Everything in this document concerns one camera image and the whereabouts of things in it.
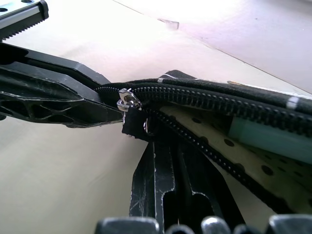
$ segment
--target zipper slider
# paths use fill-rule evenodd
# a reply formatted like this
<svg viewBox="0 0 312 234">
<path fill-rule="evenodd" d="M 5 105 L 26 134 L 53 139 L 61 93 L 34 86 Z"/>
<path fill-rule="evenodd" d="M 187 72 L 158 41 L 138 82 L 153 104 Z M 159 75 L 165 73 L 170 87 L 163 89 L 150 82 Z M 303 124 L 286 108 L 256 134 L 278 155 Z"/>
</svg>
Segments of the zipper slider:
<svg viewBox="0 0 312 234">
<path fill-rule="evenodd" d="M 125 123 L 126 112 L 130 107 L 142 110 L 142 103 L 140 100 L 131 92 L 131 89 L 120 89 L 119 90 L 120 100 L 117 102 L 117 107 L 123 112 L 122 122 Z"/>
</svg>

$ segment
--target polka dot fabric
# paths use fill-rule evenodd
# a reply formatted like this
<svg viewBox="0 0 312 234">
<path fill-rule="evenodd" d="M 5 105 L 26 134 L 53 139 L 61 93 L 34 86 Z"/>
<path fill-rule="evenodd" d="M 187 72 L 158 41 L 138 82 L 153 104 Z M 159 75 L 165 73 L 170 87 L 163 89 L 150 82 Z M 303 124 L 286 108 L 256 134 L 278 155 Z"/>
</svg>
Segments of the polka dot fabric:
<svg viewBox="0 0 312 234">
<path fill-rule="evenodd" d="M 211 112 L 178 106 L 164 106 L 160 110 L 174 116 L 264 189 L 284 199 L 290 209 L 312 214 L 311 165 L 248 147 L 228 138 L 224 122 Z"/>
</svg>

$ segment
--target black fabric pouch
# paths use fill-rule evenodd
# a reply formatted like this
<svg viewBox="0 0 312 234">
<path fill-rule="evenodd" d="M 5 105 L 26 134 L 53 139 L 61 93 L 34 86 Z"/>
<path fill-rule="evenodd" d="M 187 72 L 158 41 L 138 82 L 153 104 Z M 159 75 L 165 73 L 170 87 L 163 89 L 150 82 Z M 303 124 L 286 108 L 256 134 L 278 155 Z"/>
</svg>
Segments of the black fabric pouch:
<svg viewBox="0 0 312 234">
<path fill-rule="evenodd" d="M 312 213 L 309 148 L 299 148 L 289 157 L 257 147 L 264 129 L 264 142 L 272 139 L 267 144 L 278 152 L 282 139 L 292 139 L 285 148 L 295 147 L 296 142 L 309 144 L 309 98 L 233 82 L 209 82 L 180 71 L 156 79 L 111 83 L 96 91 L 105 103 L 124 112 L 123 133 L 148 142 L 186 140 L 275 212 Z M 255 126 L 250 137 L 254 144 L 231 137 L 236 121 L 243 123 L 238 125 L 239 132 L 242 126 Z"/>
</svg>

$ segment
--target light green object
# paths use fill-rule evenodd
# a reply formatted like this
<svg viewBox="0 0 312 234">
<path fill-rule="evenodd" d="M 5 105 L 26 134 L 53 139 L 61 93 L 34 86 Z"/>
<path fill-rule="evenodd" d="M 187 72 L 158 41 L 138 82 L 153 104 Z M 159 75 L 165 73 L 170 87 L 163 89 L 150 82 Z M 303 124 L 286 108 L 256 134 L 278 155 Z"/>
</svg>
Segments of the light green object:
<svg viewBox="0 0 312 234">
<path fill-rule="evenodd" d="M 241 143 L 312 164 L 312 139 L 234 117 L 229 137 Z"/>
</svg>

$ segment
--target black zipper teeth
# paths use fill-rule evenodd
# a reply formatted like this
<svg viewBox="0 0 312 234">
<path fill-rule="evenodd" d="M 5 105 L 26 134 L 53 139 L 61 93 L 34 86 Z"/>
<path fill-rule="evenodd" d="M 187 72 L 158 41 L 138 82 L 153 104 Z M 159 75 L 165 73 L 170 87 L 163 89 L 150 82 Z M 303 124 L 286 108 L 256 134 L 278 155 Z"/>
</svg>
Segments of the black zipper teeth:
<svg viewBox="0 0 312 234">
<path fill-rule="evenodd" d="M 118 93 L 119 88 L 99 87 L 96 91 L 100 93 Z M 289 113 L 275 107 L 264 107 L 253 101 L 224 98 L 218 95 L 195 92 L 183 88 L 156 86 L 135 88 L 131 92 L 143 103 L 146 100 L 152 100 L 190 105 L 205 110 L 218 111 L 226 115 L 241 117 L 282 130 L 288 130 L 289 132 L 296 132 L 299 135 L 306 135 L 307 137 L 312 135 L 311 117 L 305 117 L 295 112 Z"/>
<path fill-rule="evenodd" d="M 241 171 L 240 168 L 234 166 L 233 163 L 226 159 L 221 153 L 204 143 L 199 137 L 197 137 L 175 119 L 158 110 L 144 109 L 143 111 L 145 111 L 149 116 L 156 117 L 181 138 L 192 144 L 196 149 L 199 149 L 207 158 L 211 159 L 226 172 L 230 173 L 235 179 L 237 179 L 242 185 L 255 194 L 262 202 L 272 208 L 276 213 L 293 213 L 293 211 L 288 208 L 284 200 L 277 198 L 270 192 L 266 191 L 260 184 L 255 182 L 255 180 L 247 175 L 244 171 Z"/>
</svg>

